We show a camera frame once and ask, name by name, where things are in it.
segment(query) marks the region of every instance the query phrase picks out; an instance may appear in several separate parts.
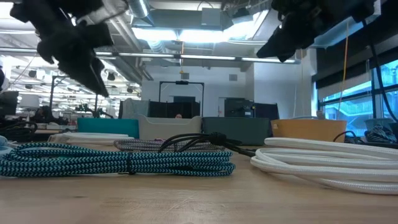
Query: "wooden table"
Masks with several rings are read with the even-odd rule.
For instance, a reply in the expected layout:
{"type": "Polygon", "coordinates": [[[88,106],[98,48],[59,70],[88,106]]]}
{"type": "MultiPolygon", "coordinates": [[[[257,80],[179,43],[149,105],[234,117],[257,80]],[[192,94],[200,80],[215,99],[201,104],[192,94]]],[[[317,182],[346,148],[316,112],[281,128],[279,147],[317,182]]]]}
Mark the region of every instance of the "wooden table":
{"type": "Polygon", "coordinates": [[[235,155],[230,177],[0,179],[1,224],[397,223],[398,197],[269,175],[235,155]]]}

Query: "white braided cable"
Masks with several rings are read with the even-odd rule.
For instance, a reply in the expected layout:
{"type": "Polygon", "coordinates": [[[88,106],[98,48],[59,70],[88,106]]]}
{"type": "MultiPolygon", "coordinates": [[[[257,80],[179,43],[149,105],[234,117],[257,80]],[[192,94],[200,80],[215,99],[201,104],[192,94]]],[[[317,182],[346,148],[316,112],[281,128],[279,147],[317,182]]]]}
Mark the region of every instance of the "white braided cable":
{"type": "Polygon", "coordinates": [[[337,189],[398,195],[398,150],[304,139],[269,138],[251,164],[337,189]]]}

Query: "black and white braided cable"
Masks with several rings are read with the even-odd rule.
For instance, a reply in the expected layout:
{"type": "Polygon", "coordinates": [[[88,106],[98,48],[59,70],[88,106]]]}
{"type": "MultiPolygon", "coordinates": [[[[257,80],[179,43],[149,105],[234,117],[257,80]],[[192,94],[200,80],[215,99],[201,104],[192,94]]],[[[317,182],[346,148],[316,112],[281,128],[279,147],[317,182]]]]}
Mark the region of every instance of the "black and white braided cable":
{"type": "MultiPolygon", "coordinates": [[[[178,142],[172,146],[167,147],[163,152],[174,152],[184,145],[188,141],[178,142]]],[[[120,151],[136,151],[136,152],[157,152],[162,146],[163,141],[150,141],[150,140],[140,140],[140,139],[120,139],[114,142],[114,146],[120,151]]],[[[210,142],[198,143],[186,152],[220,152],[224,151],[223,146],[216,146],[210,142]]]]}

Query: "glass window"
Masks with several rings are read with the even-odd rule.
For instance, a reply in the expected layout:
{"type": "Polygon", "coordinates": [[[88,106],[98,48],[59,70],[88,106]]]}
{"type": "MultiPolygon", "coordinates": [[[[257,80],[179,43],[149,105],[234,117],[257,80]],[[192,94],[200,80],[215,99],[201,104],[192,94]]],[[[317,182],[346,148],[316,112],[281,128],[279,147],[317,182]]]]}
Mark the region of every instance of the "glass window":
{"type": "MultiPolygon", "coordinates": [[[[354,86],[354,87],[344,90],[343,97],[351,96],[351,95],[355,95],[357,93],[363,93],[365,91],[371,91],[371,90],[372,90],[372,83],[370,81],[368,81],[366,83],[362,83],[360,85],[357,85],[357,86],[354,86]]],[[[325,101],[335,100],[335,99],[339,99],[339,98],[340,98],[340,92],[330,95],[328,97],[325,97],[323,99],[323,101],[325,102],[325,101]]]]}
{"type": "Polygon", "coordinates": [[[373,118],[372,98],[370,96],[341,102],[340,112],[338,103],[325,106],[326,119],[337,118],[347,121],[347,131],[353,131],[357,136],[364,136],[365,121],[373,118]]]}
{"type": "MultiPolygon", "coordinates": [[[[391,110],[395,116],[398,116],[398,91],[391,91],[386,93],[388,102],[390,104],[391,110]]],[[[386,104],[383,102],[383,118],[391,118],[390,113],[387,110],[386,104]]]]}
{"type": "Polygon", "coordinates": [[[391,86],[398,84],[398,60],[381,65],[381,77],[384,86],[391,86]]]}

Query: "monitor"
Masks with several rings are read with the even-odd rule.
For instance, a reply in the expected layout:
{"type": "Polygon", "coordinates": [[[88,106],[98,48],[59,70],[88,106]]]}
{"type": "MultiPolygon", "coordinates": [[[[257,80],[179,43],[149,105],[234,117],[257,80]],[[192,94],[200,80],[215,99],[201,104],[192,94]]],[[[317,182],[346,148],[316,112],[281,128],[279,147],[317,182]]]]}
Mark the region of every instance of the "monitor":
{"type": "Polygon", "coordinates": [[[18,91],[5,91],[0,94],[0,115],[16,114],[18,95],[18,91]]]}

